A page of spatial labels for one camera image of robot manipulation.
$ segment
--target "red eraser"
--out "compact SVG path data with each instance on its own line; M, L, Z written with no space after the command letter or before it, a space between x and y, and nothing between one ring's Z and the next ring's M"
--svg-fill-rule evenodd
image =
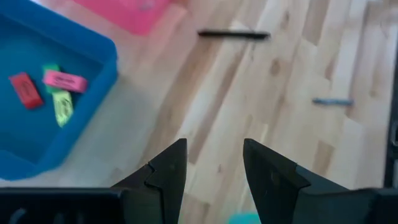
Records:
M29 78L28 74L21 72L18 75L9 77L15 91L18 94L20 101L25 105L27 109L33 109L40 105L43 105L39 93L36 90L35 85Z
M85 78L54 70L46 70L43 82L49 86L79 93L86 91L87 87Z

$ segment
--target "wooden floor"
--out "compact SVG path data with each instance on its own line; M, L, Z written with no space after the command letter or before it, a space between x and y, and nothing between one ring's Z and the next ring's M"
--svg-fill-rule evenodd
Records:
M107 187L188 139L181 223L255 211L243 139L347 188L380 187L398 10L367 0L181 0L138 37L66 0L36 0L113 39L120 77L59 169L6 186ZM267 42L199 39L264 30ZM315 106L314 97L355 106Z

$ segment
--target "blue plastic bin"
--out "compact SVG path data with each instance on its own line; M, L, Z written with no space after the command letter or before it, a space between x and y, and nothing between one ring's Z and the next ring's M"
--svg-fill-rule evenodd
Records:
M23 179L59 166L117 79L113 42L29 0L0 0L0 178ZM88 80L72 94L73 116L60 128L42 66L56 63ZM26 72L44 105L25 109L8 77Z

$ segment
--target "pink eraser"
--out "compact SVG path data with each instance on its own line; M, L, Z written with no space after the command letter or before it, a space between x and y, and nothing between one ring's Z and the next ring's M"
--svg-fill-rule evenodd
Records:
M79 93L86 91L87 87L87 80L85 78L54 70L46 71L43 82L49 86Z

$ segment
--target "pink mat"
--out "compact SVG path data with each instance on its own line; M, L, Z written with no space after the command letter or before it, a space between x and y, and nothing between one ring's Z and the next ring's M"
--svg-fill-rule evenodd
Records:
M74 0L134 34L147 34L169 0Z

